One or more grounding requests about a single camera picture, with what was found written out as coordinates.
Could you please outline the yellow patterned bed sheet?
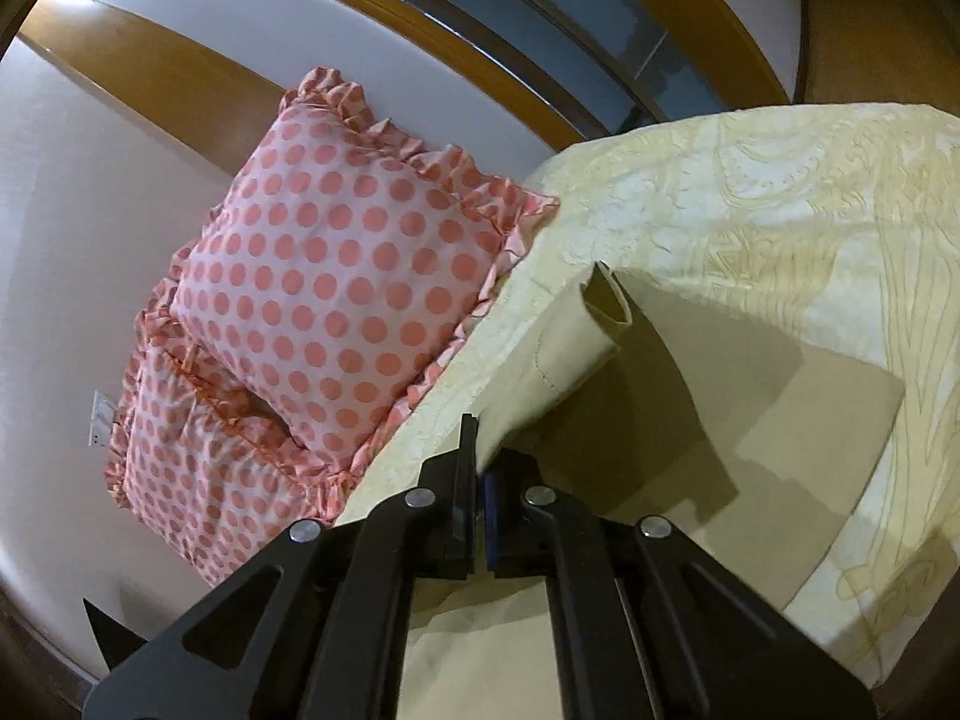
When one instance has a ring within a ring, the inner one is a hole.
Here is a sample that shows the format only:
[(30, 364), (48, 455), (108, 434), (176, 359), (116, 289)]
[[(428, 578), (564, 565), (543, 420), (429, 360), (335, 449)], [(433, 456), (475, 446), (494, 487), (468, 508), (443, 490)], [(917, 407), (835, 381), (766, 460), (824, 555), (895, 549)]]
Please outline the yellow patterned bed sheet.
[(572, 146), (530, 254), (345, 509), (364, 517), (454, 445), (491, 369), (596, 268), (878, 367), (903, 395), (784, 614), (869, 686), (958, 569), (958, 122), (924, 106), (768, 107)]

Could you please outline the beige khaki pants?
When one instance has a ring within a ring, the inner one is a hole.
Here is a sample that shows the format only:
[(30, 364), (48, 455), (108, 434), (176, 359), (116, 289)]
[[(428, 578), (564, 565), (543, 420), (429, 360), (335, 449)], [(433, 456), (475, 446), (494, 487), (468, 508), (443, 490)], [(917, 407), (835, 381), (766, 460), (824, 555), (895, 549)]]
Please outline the beige khaki pants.
[(478, 397), (482, 572), (416, 590), (402, 715), (566, 718), (544, 579), (487, 566), (483, 475), (503, 450), (534, 457), (545, 483), (599, 517), (667, 518), (786, 617), (901, 395), (878, 367), (596, 268)]

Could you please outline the pink polka dot upper pillow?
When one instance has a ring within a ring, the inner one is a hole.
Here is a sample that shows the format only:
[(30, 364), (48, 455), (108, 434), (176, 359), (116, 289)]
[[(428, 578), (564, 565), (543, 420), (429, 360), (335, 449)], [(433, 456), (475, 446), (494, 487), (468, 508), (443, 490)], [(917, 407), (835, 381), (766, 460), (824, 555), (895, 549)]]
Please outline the pink polka dot upper pillow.
[(190, 250), (172, 315), (342, 470), (404, 421), (556, 208), (316, 68)]

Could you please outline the blue glass window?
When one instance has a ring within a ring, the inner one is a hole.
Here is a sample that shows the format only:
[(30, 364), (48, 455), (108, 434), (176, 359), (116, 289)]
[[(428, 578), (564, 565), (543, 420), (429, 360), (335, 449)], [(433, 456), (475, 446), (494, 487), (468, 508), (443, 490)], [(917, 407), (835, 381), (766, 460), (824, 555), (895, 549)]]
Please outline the blue glass window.
[(726, 109), (640, 0), (400, 0), (466, 39), (587, 138)]

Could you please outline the pink polka dot lower pillow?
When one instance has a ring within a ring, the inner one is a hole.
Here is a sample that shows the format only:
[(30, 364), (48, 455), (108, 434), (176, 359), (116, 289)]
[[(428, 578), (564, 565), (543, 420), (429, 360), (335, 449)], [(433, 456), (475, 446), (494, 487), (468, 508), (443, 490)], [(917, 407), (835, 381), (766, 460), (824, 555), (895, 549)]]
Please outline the pink polka dot lower pillow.
[(358, 478), (301, 447), (172, 315), (135, 317), (104, 477), (112, 499), (218, 585), (300, 518), (331, 525)]

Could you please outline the pink polka dot pillow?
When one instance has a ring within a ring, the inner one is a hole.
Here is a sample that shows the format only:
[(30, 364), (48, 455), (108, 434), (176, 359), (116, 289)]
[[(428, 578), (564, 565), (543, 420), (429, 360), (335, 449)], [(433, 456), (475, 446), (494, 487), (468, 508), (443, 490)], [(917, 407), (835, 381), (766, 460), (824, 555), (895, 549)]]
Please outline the pink polka dot pillow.
[(300, 518), (331, 525), (358, 478), (301, 447), (172, 315), (135, 317), (104, 477), (112, 499), (218, 585)]
[(404, 421), (556, 208), (316, 68), (190, 250), (172, 315), (342, 470)]

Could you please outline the wooden white headboard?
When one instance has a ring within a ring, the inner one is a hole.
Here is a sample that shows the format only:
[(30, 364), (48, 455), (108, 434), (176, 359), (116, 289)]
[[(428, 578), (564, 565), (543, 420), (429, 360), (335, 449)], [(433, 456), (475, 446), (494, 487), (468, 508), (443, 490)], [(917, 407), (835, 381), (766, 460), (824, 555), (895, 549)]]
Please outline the wooden white headboard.
[[(796, 96), (802, 0), (640, 0), (726, 109)], [(223, 169), (325, 65), (428, 142), (521, 174), (587, 138), (521, 80), (400, 0), (23, 0), (3, 31)]]

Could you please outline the white wall socket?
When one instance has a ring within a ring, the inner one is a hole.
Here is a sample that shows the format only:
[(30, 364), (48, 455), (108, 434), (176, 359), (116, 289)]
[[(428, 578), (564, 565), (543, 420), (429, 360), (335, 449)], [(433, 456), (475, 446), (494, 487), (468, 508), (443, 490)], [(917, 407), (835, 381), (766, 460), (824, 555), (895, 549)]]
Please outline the white wall socket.
[(91, 402), (91, 415), (89, 415), (89, 447), (105, 449), (110, 444), (116, 415), (116, 403), (101, 392), (94, 392)]

